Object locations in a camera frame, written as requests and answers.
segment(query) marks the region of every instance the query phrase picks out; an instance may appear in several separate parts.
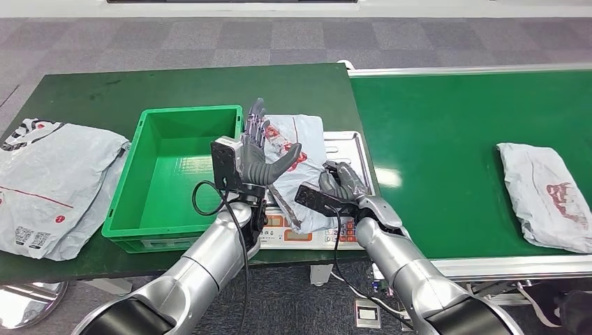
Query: white wall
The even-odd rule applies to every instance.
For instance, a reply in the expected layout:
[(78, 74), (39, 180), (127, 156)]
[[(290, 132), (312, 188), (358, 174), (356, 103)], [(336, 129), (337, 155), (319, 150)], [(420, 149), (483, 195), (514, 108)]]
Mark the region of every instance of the white wall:
[(0, 17), (592, 17), (592, 0), (360, 0), (359, 3), (106, 3), (0, 0)]

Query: red line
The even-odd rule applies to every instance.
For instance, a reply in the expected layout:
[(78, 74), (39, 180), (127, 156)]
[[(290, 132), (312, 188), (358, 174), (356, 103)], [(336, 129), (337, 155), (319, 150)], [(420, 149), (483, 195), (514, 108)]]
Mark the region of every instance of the red line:
[(39, 194), (35, 194), (35, 193), (28, 193), (28, 192), (24, 192), (24, 191), (21, 191), (21, 190), (15, 190), (15, 189), (8, 188), (8, 187), (3, 187), (3, 186), (0, 186), (0, 188), (2, 188), (2, 189), (4, 189), (4, 190), (9, 190), (9, 191), (14, 191), (14, 192), (18, 192), (18, 193), (22, 193), (22, 194), (30, 195), (31, 197), (37, 197), (37, 198), (41, 198), (41, 199), (44, 199), (44, 200), (47, 200), (47, 201), (55, 202), (56, 204), (60, 204), (60, 205), (62, 205), (62, 206), (64, 206), (64, 207), (68, 207), (68, 208), (74, 208), (74, 207), (70, 206), (69, 204), (64, 204), (63, 202), (59, 202), (59, 201), (57, 201), (57, 200), (53, 200), (53, 199), (51, 199), (51, 198), (47, 198), (47, 197), (44, 197), (44, 196), (42, 196), (42, 195), (39, 195)]

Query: green plastic crate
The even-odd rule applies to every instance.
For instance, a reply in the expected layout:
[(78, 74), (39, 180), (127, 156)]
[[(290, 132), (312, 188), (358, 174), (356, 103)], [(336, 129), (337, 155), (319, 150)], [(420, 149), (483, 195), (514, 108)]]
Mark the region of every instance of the green plastic crate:
[[(191, 204), (195, 184), (214, 180), (209, 144), (241, 131), (238, 105), (145, 110), (103, 236), (128, 253), (187, 249), (215, 219), (197, 214)], [(204, 210), (220, 202), (208, 187), (197, 199)]]

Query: gray carpet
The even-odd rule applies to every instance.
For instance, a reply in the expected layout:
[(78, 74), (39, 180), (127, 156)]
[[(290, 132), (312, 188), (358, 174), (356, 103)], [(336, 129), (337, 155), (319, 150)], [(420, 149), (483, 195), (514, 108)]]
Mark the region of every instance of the gray carpet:
[[(296, 64), (348, 59), (357, 68), (486, 66), (592, 61), (592, 19), (0, 19), (0, 132), (48, 73)], [(345, 266), (368, 288), (368, 263)], [(134, 278), (135, 286), (146, 278)], [(247, 334), (398, 334), (353, 326), (353, 294), (331, 279), (309, 284), (308, 267), (254, 269)], [(590, 286), (564, 281), (565, 287)], [(216, 300), (195, 334), (232, 334), (242, 277)], [(69, 334), (111, 297), (76, 283), (39, 325), (6, 334)], [(512, 315), (526, 334), (542, 326), (529, 307)]]

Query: red printed logo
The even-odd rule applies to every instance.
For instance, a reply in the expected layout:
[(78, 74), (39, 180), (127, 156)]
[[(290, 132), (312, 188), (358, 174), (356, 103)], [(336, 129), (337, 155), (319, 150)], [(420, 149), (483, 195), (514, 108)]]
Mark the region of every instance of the red printed logo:
[[(294, 143), (288, 141), (272, 125), (267, 126), (267, 129), (265, 129), (265, 138), (267, 138), (267, 140), (272, 145), (272, 147), (274, 147), (277, 151), (279, 151), (279, 153), (282, 156), (285, 155), (288, 152), (288, 150), (290, 150), (292, 145), (294, 144)], [(292, 166), (290, 166), (290, 168), (288, 168), (288, 171), (289, 172), (294, 171), (296, 169), (296, 167), (298, 166), (298, 164), (304, 162), (306, 159), (308, 159), (308, 156), (306, 155), (306, 153), (304, 153), (304, 151), (300, 151), (300, 156), (298, 156), (298, 159), (294, 162), (294, 164), (292, 164)]]
[(553, 199), (555, 208), (564, 218), (580, 223), (584, 229), (588, 229), (586, 217), (574, 201), (573, 187), (570, 183), (561, 183), (559, 185), (547, 185), (547, 193)]

